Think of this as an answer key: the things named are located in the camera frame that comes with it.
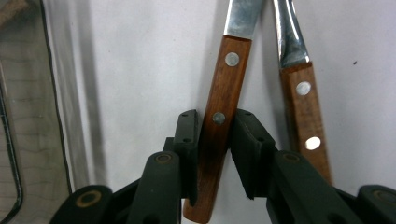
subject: wooden handle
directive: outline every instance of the wooden handle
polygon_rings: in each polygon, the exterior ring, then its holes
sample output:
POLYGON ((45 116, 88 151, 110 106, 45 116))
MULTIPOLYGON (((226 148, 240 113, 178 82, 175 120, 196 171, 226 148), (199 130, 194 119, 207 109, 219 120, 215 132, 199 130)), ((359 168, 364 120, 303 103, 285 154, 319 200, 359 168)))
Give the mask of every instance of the wooden handle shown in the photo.
POLYGON ((312 63, 280 71, 295 150, 303 154, 332 183, 312 63))
POLYGON ((184 217, 197 223, 212 215, 250 45, 251 40, 227 35, 221 41, 199 140, 198 200, 194 207, 186 200, 183 209, 184 217))

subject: white surface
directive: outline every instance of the white surface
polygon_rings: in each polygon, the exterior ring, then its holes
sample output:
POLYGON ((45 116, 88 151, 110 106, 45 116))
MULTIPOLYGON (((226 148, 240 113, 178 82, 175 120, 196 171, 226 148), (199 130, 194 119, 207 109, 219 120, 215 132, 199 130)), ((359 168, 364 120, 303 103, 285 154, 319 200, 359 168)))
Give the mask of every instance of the white surface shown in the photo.
MULTIPOLYGON (((146 158, 162 150, 178 114, 193 108, 203 114, 228 1, 45 3, 52 11, 54 60, 62 64, 56 76, 77 81, 76 122, 82 120, 90 182, 117 190, 141 176, 146 158)), ((294 5, 315 65, 335 186, 352 194, 366 184, 396 189, 396 2, 294 5)), ((287 149, 270 1, 263 11, 239 107, 254 113, 278 148, 287 149)), ((76 150, 72 141, 69 147, 76 150)), ((264 200, 244 196, 228 156, 211 223, 269 223, 262 222, 263 211, 264 200)))

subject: knife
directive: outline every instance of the knife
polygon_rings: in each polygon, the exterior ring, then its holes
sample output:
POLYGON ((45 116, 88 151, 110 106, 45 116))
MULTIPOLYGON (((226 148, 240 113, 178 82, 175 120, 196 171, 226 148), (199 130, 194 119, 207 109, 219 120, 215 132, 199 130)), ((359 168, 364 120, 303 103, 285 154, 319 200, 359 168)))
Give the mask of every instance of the knife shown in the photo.
POLYGON ((212 214, 251 39, 261 10, 262 0, 230 0, 199 139, 198 198, 194 206, 186 200, 183 208, 184 217, 194 222, 207 223, 212 214))
POLYGON ((292 0, 274 0, 279 73, 292 147, 332 183, 313 64, 292 0))

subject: metal blade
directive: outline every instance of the metal blade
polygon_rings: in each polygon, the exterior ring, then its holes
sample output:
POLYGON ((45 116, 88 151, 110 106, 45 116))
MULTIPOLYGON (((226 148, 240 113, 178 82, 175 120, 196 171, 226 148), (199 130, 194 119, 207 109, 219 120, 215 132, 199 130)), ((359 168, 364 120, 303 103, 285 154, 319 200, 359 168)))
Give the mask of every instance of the metal blade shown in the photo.
POLYGON ((297 22, 293 2, 274 0, 274 5, 280 67, 286 68, 298 63, 308 63, 308 52, 297 22))
POLYGON ((251 39, 261 11, 262 0, 230 0, 224 34, 251 39))

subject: handle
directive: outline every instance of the handle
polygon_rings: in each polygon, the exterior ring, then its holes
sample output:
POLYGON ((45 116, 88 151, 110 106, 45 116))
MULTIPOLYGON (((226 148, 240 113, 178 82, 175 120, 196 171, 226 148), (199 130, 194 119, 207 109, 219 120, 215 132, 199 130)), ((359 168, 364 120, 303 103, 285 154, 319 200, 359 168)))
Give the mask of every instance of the handle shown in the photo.
POLYGON ((198 199, 194 207, 186 200, 183 209, 194 222, 207 223, 212 215, 250 45, 249 39, 227 35, 221 41, 199 140, 198 199))
POLYGON ((294 150, 332 183, 312 63, 280 70, 294 150))

